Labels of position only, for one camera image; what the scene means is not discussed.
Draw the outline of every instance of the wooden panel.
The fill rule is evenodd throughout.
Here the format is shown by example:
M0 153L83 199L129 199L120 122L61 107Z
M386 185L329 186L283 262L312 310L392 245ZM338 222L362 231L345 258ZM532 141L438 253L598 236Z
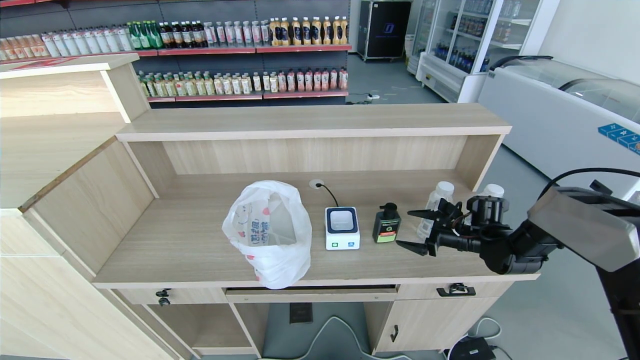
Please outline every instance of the wooden panel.
M62 359L64 356L39 342L22 330L0 318L0 355L47 357Z
M16 214L6 216L3 211L0 217L0 254L2 255L59 255L64 248L58 245L55 249L49 245L22 217L17 209Z
M325 190L308 185L314 178L323 179L340 203L358 208L360 250L326 251L323 214L333 200ZM455 201L472 195L455 171L427 170L177 176L167 193L142 214L93 283L117 289L259 287L251 264L220 229L245 186L264 179L295 186L309 213L311 267L296 286L519 281L539 276L497 275L477 254L455 249L440 248L437 258L426 259L395 243L374 243L368 230L386 201L395 202L400 214L423 209L441 180L454 183ZM398 240L415 241L420 219L402 217Z
M144 173L152 192L162 195L175 179L173 164L161 142L125 143L131 148L132 157L138 161L138 169Z
M131 157L121 143L114 142L52 189L33 210L95 274L152 199Z
M456 166L466 136L165 142L178 174L431 170Z
M1 266L3 318L64 358L171 359L63 258Z
M439 284L402 284L398 288L397 300L412 299L442 299L438 295L437 288L449 291L452 282L441 282ZM513 281L502 282L465 282L466 286L471 286L476 291L476 297L499 297L513 284Z
M229 304L258 357L262 357L269 304Z
M266 106L150 110L118 139L139 141L364 138L508 134L478 103Z
M124 122L130 123L151 109L130 63L113 70L102 70L100 74Z
M117 113L3 117L0 131L3 209L23 205L112 138L123 125Z
M504 135L474 135L467 138L456 171L472 191L477 191Z
M396 289L227 290L229 302L393 301Z
M156 289L120 289L120 292L132 304L157 305ZM225 303L227 298L221 288L189 288L168 290L171 304L216 304Z
M2 79L0 88L3 117L118 112L97 71Z
M497 297L402 300L391 307L377 352L450 348L482 316ZM395 341L391 334L398 325Z

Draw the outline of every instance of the glass door refrigerator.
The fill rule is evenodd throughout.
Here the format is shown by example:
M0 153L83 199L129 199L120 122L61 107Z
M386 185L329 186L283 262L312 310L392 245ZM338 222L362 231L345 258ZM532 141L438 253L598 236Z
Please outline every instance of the glass door refrigerator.
M416 39L416 78L448 102L476 102L493 63L538 53L558 2L425 0L417 37L427 33L429 40Z

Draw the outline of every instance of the drawer handle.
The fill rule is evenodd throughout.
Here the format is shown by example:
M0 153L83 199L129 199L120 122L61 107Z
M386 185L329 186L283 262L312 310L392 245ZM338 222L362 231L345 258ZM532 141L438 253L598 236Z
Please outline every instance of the drawer handle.
M394 330L396 331L394 334L391 334L391 342L395 343L396 338L398 337L398 325L394 325Z
M473 286L465 286L462 282L456 282L455 284L449 285L449 292L444 290L444 288L437 288L436 291L440 297L464 297L476 295L476 289L474 289Z

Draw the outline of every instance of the white wall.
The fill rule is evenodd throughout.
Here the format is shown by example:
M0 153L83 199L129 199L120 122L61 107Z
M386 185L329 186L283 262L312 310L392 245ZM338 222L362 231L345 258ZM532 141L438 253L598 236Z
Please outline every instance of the white wall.
M638 0L561 0L541 55L640 85Z

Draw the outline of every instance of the cabinet door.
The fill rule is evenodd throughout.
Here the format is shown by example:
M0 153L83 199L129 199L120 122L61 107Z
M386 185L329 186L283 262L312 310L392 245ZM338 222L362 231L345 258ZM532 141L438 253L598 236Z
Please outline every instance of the cabinet door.
M380 340L374 346L375 351L450 348L497 299L396 301L389 311Z

